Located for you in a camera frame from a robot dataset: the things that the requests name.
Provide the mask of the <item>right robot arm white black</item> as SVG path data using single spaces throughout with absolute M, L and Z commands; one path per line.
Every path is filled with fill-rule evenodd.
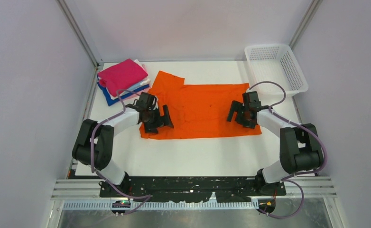
M 295 123 L 278 114 L 272 106 L 262 105 L 257 92 L 244 93 L 241 102 L 233 100 L 227 121 L 250 129 L 264 127 L 279 138 L 279 159 L 257 171 L 253 182 L 255 191 L 277 185 L 300 172 L 307 174 L 325 164 L 326 155 L 316 127 L 311 123 Z

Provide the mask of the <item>orange t shirt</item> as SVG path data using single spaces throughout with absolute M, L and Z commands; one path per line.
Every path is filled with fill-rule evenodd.
M 149 93 L 158 98 L 160 112 L 168 106 L 174 127 L 164 126 L 154 134 L 146 133 L 142 124 L 140 136 L 172 140 L 260 135 L 258 126 L 251 129 L 227 121 L 232 101 L 241 102 L 248 87 L 247 83 L 187 85 L 184 78 L 159 71 Z

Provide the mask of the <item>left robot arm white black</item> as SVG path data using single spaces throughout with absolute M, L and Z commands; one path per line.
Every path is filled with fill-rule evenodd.
M 155 95 L 142 92 L 131 104 L 124 104 L 119 113 L 101 121 L 85 119 L 72 150 L 72 157 L 90 166 L 115 186 L 129 182 L 129 175 L 112 159 L 114 137 L 126 129 L 142 124 L 145 133 L 157 134 L 159 128 L 173 128 L 168 105 L 158 107 Z

